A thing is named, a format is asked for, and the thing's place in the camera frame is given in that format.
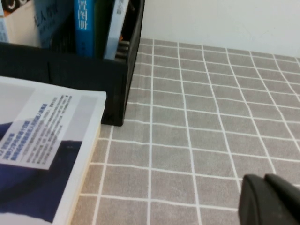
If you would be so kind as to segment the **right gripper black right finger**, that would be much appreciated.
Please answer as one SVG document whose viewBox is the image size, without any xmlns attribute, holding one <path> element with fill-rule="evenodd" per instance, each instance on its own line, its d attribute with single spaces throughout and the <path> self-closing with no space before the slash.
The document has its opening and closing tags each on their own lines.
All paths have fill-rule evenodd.
<svg viewBox="0 0 300 225">
<path fill-rule="evenodd" d="M 264 179 L 287 207 L 300 206 L 300 190 L 298 188 L 276 174 L 266 174 Z"/>
</svg>

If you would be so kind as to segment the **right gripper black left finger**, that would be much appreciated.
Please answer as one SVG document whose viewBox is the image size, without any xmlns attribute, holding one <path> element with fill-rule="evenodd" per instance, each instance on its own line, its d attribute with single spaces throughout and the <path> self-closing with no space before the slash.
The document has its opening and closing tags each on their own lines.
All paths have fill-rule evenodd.
<svg viewBox="0 0 300 225">
<path fill-rule="evenodd" d="M 287 207 L 264 177 L 243 177 L 238 207 L 241 225 L 298 225 L 300 207 Z"/>
</svg>

